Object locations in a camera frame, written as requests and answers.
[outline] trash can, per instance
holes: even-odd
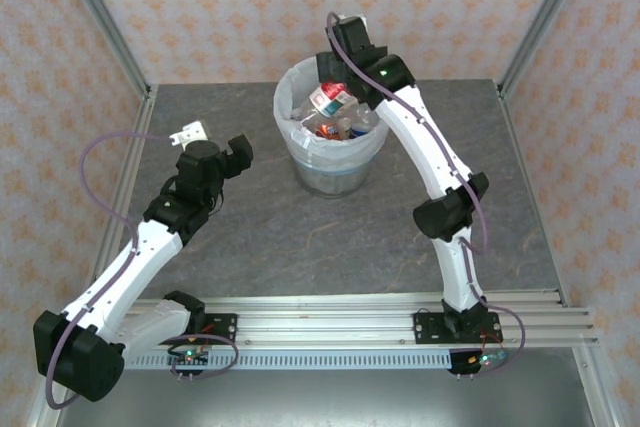
[[[384,144],[389,127],[378,121],[371,132],[355,139],[338,141],[317,137],[290,117],[291,110],[300,106],[318,84],[315,57],[293,66],[278,83],[273,115],[301,185],[315,195],[343,197],[366,180],[371,161]]]

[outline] wall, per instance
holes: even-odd
[[[567,0],[510,101],[555,261],[640,419],[640,0]]]
[[[105,220],[76,174],[100,133],[131,128],[138,98],[82,0],[0,0],[0,423],[24,425],[39,382],[32,325],[83,288]],[[90,157],[109,199],[124,154]]]
[[[106,0],[151,83],[276,81],[365,13],[416,78],[499,80],[542,0]]]

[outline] purple cable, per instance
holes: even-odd
[[[216,375],[220,375],[220,374],[224,374],[225,372],[228,372],[229,370],[231,370],[231,367],[233,367],[234,365],[236,365],[238,363],[238,359],[240,358],[240,351],[238,350],[238,346],[229,339],[225,339],[224,337],[220,337],[219,335],[211,335],[211,334],[195,334],[195,335],[179,335],[177,337],[172,337],[170,339],[167,339],[163,342],[163,344],[167,343],[167,342],[174,342],[176,340],[190,340],[190,339],[209,339],[209,340],[217,340],[220,341],[222,343],[227,344],[228,346],[230,346],[231,348],[233,348],[233,351],[235,352],[235,357],[233,358],[233,360],[231,362],[229,362],[229,365],[218,369],[218,370],[214,370],[213,372],[208,372],[206,374],[200,374],[197,375],[195,377],[192,377],[192,380],[202,380],[202,379],[208,379],[210,377],[215,377]],[[178,377],[178,379],[180,378],[180,372],[178,372],[178,370],[176,369],[176,364],[178,363],[179,357],[176,357],[172,364],[171,364],[171,373],[173,375],[175,375],[176,377]]]
[[[120,267],[120,269],[115,273],[115,275],[100,290],[98,290],[98,292],[96,292],[93,295],[93,297],[91,297],[91,299],[87,302],[86,308],[81,310],[78,313],[78,315],[76,315],[71,320],[71,322],[69,322],[69,325],[67,326],[67,328],[64,329],[64,331],[62,332],[62,335],[60,336],[60,339],[58,340],[56,347],[53,349],[53,354],[51,355],[51,360],[49,361],[49,367],[47,368],[45,396],[47,398],[47,404],[49,404],[49,407],[51,407],[54,410],[63,409],[64,407],[68,406],[78,398],[78,394],[74,394],[73,396],[71,396],[70,398],[68,398],[67,400],[61,403],[56,402],[55,399],[53,398],[53,374],[56,370],[56,365],[58,364],[58,359],[60,358],[60,353],[62,352],[64,344],[67,342],[67,339],[69,338],[69,335],[71,335],[73,328],[76,325],[78,325],[78,322],[80,322],[82,317],[84,317],[84,315],[91,309],[91,307],[95,305],[95,303],[105,294],[105,292],[107,292],[111,288],[111,286],[115,284],[120,277],[122,277],[122,274],[125,273],[129,265],[131,265],[131,262],[133,262],[136,251],[138,250],[137,229],[134,227],[134,225],[131,223],[129,219],[127,219],[126,217],[120,215],[119,213],[111,209],[108,205],[104,204],[100,199],[98,199],[95,196],[95,194],[92,192],[91,188],[89,187],[89,184],[87,183],[87,178],[84,172],[84,163],[87,158],[87,155],[89,155],[89,152],[91,152],[91,150],[100,142],[103,142],[107,139],[113,139],[116,137],[128,137],[128,138],[133,137],[138,139],[163,140],[163,141],[171,140],[169,137],[158,137],[158,136],[149,135],[149,134],[139,134],[137,132],[112,132],[109,134],[101,135],[100,137],[95,139],[93,142],[87,145],[82,151],[82,153],[80,154],[80,162],[78,164],[78,173],[80,174],[80,183],[82,184],[82,188],[84,189],[86,194],[89,196],[89,198],[96,205],[98,205],[98,207],[100,207],[109,215],[116,218],[117,220],[122,222],[124,225],[126,225],[131,235],[131,252],[127,256],[127,259],[122,264],[122,267]]]
[[[420,122],[424,117],[422,117],[422,115],[420,115],[420,113],[418,112],[417,109],[415,109],[414,107],[409,105],[407,102],[405,102],[403,99],[401,99],[396,94],[391,92],[389,89],[385,88],[383,85],[380,85],[378,82],[376,82],[371,77],[369,77],[367,74],[365,74],[347,56],[347,54],[344,52],[344,50],[342,50],[342,46],[338,42],[338,39],[336,39],[335,34],[333,33],[333,28],[332,28],[332,23],[331,23],[331,21],[333,19],[335,19],[336,21],[339,21],[340,17],[338,17],[338,15],[335,12],[329,12],[329,15],[327,15],[327,35],[329,36],[329,41],[331,42],[331,46],[336,51],[336,53],[340,56],[342,61],[345,64],[347,64],[349,66],[349,68],[353,71],[353,73],[355,73],[358,77],[360,77],[364,82],[369,84],[374,89],[378,90],[380,93],[384,94],[389,99],[392,99],[392,100],[395,100],[396,102],[398,102],[402,107],[404,107],[406,110],[411,112],[411,114],[416,118],[416,120],[418,122]],[[511,363],[511,360],[513,358],[515,358],[517,355],[520,354],[520,352],[524,348],[524,343],[525,343],[525,339],[526,339],[524,323],[522,322],[522,319],[520,318],[520,316],[518,316],[518,314],[516,314],[511,309],[507,309],[506,307],[500,307],[500,306],[497,306],[497,305],[493,305],[493,304],[487,303],[478,294],[478,291],[476,290],[475,286],[473,285],[474,281],[473,281],[473,277],[472,277],[472,273],[471,273],[471,261],[469,259],[469,253],[467,252],[467,249],[472,250],[473,252],[476,252],[478,254],[484,254],[484,253],[486,253],[488,251],[488,248],[489,248],[489,235],[488,235],[488,230],[487,230],[487,222],[486,222],[486,219],[484,217],[484,212],[482,210],[482,206],[480,205],[480,201],[478,200],[478,197],[476,196],[476,193],[473,191],[473,189],[471,188],[469,183],[466,181],[466,179],[464,177],[462,177],[462,175],[458,172],[458,169],[457,169],[457,167],[455,165],[455,162],[451,158],[451,155],[449,154],[449,151],[445,147],[444,142],[442,141],[442,139],[440,138],[438,133],[435,131],[435,129],[431,125],[429,125],[428,122],[421,122],[421,124],[427,129],[429,134],[431,134],[431,137],[433,138],[435,143],[440,148],[440,151],[442,152],[442,155],[444,156],[445,160],[447,161],[447,164],[449,165],[449,168],[451,169],[451,172],[455,172],[456,173],[455,174],[456,179],[458,180],[458,182],[460,182],[462,184],[464,189],[469,194],[469,197],[471,198],[471,201],[473,202],[473,205],[476,208],[476,212],[478,213],[478,218],[480,220],[480,225],[482,227],[482,237],[483,237],[483,248],[482,248],[482,250],[477,249],[476,247],[474,247],[469,241],[467,241],[467,239],[465,239],[465,238],[461,238],[460,239],[460,244],[462,245],[462,253],[463,253],[463,256],[464,256],[465,268],[466,268],[466,272],[467,272],[467,282],[469,283],[469,287],[471,289],[471,292],[473,293],[475,298],[478,300],[478,302],[480,302],[480,304],[482,304],[484,307],[491,308],[493,310],[499,310],[501,312],[505,312],[505,313],[511,315],[514,319],[516,319],[516,322],[520,326],[520,331],[522,332],[522,337],[520,338],[520,346],[518,347],[518,350],[516,351],[516,353],[513,356],[511,356],[508,361],[506,361],[503,364],[500,364],[495,369],[491,369],[490,371],[482,373],[482,375],[486,375],[486,374],[494,372],[494,371],[500,369],[501,367]]]

